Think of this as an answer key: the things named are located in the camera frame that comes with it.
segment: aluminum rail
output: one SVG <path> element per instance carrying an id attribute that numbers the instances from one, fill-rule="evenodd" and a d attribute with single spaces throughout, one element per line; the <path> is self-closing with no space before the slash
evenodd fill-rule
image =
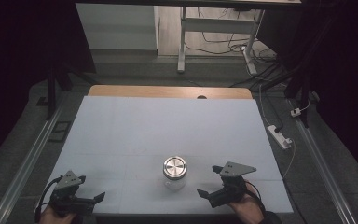
<path id="1" fill-rule="evenodd" d="M 34 141 L 30 151 L 23 160 L 19 170 L 14 175 L 13 180 L 8 186 L 7 191 L 5 192 L 5 195 L 0 202 L 0 223 L 7 222 L 7 219 L 10 216 L 16 201 L 19 199 L 28 177 L 34 169 L 43 147 L 48 141 L 51 130 L 53 129 L 58 117 L 62 112 L 62 106 L 67 99 L 68 93 L 62 92 L 61 95 L 62 97 L 60 97 L 58 102 L 57 110 L 52 115 L 51 119 L 47 120 L 44 124 L 43 129 L 40 131 L 39 135 Z"/>
<path id="2" fill-rule="evenodd" d="M 288 100 L 287 103 L 293 107 L 292 103 Z M 339 216 L 342 219 L 342 223 L 345 224 L 356 224 L 356 218 L 354 217 L 350 206 L 348 205 L 347 200 L 345 199 L 344 194 L 342 193 L 341 188 L 339 187 L 336 179 L 333 177 L 333 174 L 330 172 L 330 168 L 327 165 L 327 162 L 324 160 L 324 156 L 321 153 L 318 145 L 315 142 L 315 139 L 309 129 L 305 128 L 304 124 L 300 119 L 296 119 L 297 128 L 303 137 L 307 148 L 315 161 L 315 165 L 319 170 L 324 185 L 329 192 L 334 205 L 338 211 Z"/>

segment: metal frame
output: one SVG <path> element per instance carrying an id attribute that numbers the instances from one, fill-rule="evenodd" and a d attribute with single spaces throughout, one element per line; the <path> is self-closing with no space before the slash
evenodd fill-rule
<path id="1" fill-rule="evenodd" d="M 255 0 L 76 0 L 76 3 L 90 4 L 116 4 L 139 6 L 170 6 L 170 7 L 222 7 L 222 8 L 248 8 L 248 9 L 279 9 L 303 10 L 305 8 L 325 8 L 331 4 L 310 4 L 305 7 L 301 1 L 255 1 Z"/>
<path id="2" fill-rule="evenodd" d="M 264 10 L 260 11 L 254 21 L 217 20 L 202 18 L 187 18 L 186 7 L 181 8 L 181 38 L 178 53 L 178 72 L 185 72 L 185 36 L 186 32 L 232 33 L 250 35 L 247 47 L 242 51 L 248 70 L 256 75 L 255 65 L 250 52 L 255 42 L 255 36 L 260 26 Z"/>
<path id="3" fill-rule="evenodd" d="M 5 195 L 0 202 L 0 223 L 7 222 L 7 219 L 10 216 L 16 201 L 19 199 L 28 177 L 31 175 L 31 172 L 34 169 L 43 147 L 48 141 L 51 130 L 53 129 L 54 124 L 62 112 L 62 106 L 67 99 L 67 95 L 68 93 L 62 92 L 62 98 L 59 101 L 57 110 L 52 115 L 51 119 L 47 120 L 44 124 L 43 129 L 40 131 L 30 151 L 22 162 L 19 170 L 14 175 L 13 180 L 8 186 L 7 191 L 5 192 Z"/>
<path id="4" fill-rule="evenodd" d="M 292 103 L 287 100 L 287 103 L 293 107 Z M 315 165 L 321 175 L 321 178 L 324 182 L 324 185 L 329 192 L 334 205 L 338 211 L 339 216 L 341 217 L 342 223 L 345 224 L 355 224 L 357 223 L 348 202 L 345 199 L 344 194 L 342 193 L 341 188 L 339 187 L 336 179 L 333 177 L 333 174 L 330 172 L 330 168 L 327 165 L 327 162 L 324 160 L 324 156 L 321 153 L 318 145 L 316 144 L 312 133 L 308 128 L 304 126 L 304 123 L 300 119 L 296 119 L 297 128 L 303 137 L 307 148 L 315 161 Z"/>

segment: white wall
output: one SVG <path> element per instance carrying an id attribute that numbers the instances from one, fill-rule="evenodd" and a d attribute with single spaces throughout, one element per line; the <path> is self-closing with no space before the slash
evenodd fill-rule
<path id="1" fill-rule="evenodd" d="M 152 6 L 76 4 L 90 49 L 157 49 Z"/>

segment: can lid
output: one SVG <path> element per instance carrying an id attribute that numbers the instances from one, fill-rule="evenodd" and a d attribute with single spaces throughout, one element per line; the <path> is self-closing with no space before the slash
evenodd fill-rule
<path id="1" fill-rule="evenodd" d="M 163 173 L 171 180 L 183 178 L 187 172 L 187 165 L 183 158 L 178 156 L 169 157 L 163 166 Z"/>

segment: wooden table edge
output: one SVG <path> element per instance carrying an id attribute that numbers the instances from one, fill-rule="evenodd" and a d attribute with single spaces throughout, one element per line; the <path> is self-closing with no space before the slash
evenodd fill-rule
<path id="1" fill-rule="evenodd" d="M 95 85 L 89 89 L 88 96 L 121 97 L 157 97 L 207 99 L 253 99 L 251 92 L 245 88 L 216 87 L 168 87 L 168 86 L 122 86 Z"/>

